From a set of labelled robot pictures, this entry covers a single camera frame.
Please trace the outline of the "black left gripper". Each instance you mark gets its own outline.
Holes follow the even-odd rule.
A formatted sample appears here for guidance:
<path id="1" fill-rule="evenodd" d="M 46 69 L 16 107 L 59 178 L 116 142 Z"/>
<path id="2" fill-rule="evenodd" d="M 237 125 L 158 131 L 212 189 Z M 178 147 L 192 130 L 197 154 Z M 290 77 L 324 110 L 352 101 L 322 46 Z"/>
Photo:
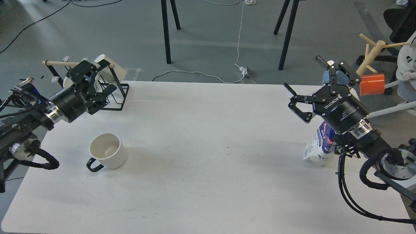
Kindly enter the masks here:
<path id="1" fill-rule="evenodd" d="M 71 123 L 83 113 L 93 115 L 107 105 L 107 97 L 116 90 L 116 86 L 109 85 L 97 92 L 94 82 L 98 68 L 98 63 L 83 60 L 67 71 L 72 86 L 61 89 L 49 99 L 49 117 L 54 123 L 60 120 Z"/>

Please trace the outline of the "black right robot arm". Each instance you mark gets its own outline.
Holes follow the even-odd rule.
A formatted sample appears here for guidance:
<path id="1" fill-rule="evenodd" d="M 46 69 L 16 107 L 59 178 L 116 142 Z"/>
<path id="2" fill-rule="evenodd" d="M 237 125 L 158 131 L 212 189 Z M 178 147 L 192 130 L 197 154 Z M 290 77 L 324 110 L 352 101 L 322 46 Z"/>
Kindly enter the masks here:
<path id="1" fill-rule="evenodd" d="M 346 61 L 328 64 L 319 55 L 316 61 L 329 71 L 329 81 L 312 95 L 299 95 L 284 83 L 285 88 L 293 95 L 288 107 L 305 123 L 315 115 L 321 116 L 335 131 L 337 144 L 338 184 L 346 204 L 358 214 L 380 221 L 415 224 L 414 219 L 392 219 L 379 216 L 360 207 L 349 194 L 345 182 L 345 158 L 366 157 L 359 178 L 369 188 L 387 190 L 393 188 L 410 199 L 410 208 L 415 210 L 415 193 L 397 183 L 415 176 L 415 139 L 409 145 L 392 148 L 381 138 L 379 130 L 371 127 L 368 120 L 370 112 L 350 92 L 352 86 L 359 85 L 361 77 Z"/>

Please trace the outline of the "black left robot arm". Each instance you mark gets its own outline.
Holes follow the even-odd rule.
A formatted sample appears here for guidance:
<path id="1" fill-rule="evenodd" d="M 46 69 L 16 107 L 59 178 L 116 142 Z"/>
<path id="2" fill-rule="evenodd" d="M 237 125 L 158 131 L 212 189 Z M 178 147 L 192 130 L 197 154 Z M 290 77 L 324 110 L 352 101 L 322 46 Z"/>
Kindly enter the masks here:
<path id="1" fill-rule="evenodd" d="M 116 90 L 115 85 L 106 84 L 101 92 L 96 91 L 96 75 L 104 68 L 110 69 L 119 84 L 115 65 L 106 60 L 97 63 L 84 60 L 67 71 L 67 77 L 73 84 L 50 98 L 40 95 L 31 77 L 11 90 L 1 109 L 12 102 L 21 110 L 1 115 L 1 193 L 6 190 L 6 180 L 20 164 L 48 170 L 59 167 L 57 159 L 40 148 L 41 142 L 33 130 L 39 126 L 51 130 L 60 120 L 71 123 L 85 112 L 94 114 L 104 109 L 107 97 Z"/>

